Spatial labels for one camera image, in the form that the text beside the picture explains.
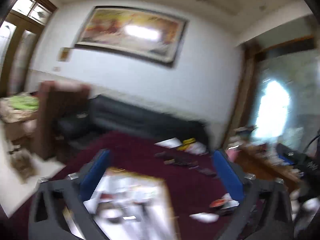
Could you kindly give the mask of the white gloved right hand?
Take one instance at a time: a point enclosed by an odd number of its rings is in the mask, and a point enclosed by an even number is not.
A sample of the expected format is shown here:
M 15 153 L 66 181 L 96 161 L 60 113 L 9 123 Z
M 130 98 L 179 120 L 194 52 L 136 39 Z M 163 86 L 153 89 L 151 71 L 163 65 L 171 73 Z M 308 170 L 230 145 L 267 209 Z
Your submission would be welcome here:
M 308 194 L 301 196 L 300 190 L 290 193 L 291 216 L 293 221 L 293 239 L 298 239 L 300 233 L 308 228 L 319 212 L 319 196 Z

